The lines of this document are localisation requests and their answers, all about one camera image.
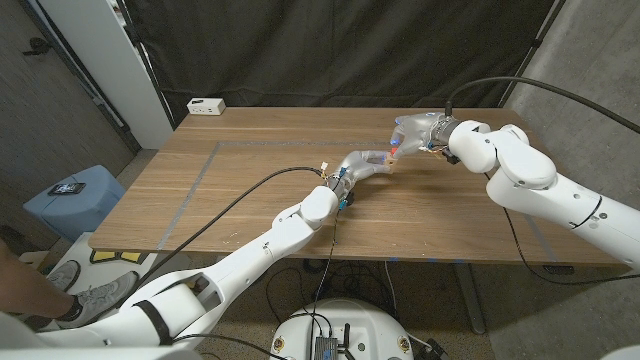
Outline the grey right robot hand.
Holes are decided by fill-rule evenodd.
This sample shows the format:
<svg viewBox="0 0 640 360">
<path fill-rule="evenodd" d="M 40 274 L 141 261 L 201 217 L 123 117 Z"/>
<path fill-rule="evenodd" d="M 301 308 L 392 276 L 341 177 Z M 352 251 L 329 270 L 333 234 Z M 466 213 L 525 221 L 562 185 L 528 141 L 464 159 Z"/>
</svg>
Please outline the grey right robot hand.
<svg viewBox="0 0 640 360">
<path fill-rule="evenodd" d="M 399 116 L 395 124 L 390 144 L 395 148 L 393 157 L 400 159 L 419 151 L 447 146 L 460 121 L 441 112 L 427 112 Z"/>
</svg>

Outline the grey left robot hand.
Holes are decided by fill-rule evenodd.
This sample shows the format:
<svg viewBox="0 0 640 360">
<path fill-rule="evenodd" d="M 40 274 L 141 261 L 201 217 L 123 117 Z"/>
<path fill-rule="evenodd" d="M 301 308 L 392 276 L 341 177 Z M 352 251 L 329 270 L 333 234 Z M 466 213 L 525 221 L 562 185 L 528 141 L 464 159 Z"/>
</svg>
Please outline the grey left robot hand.
<svg viewBox="0 0 640 360">
<path fill-rule="evenodd" d="M 386 151 L 367 150 L 349 153 L 329 176 L 328 185 L 339 199 L 347 196 L 359 180 L 374 174 L 391 174 L 385 164 Z"/>
</svg>

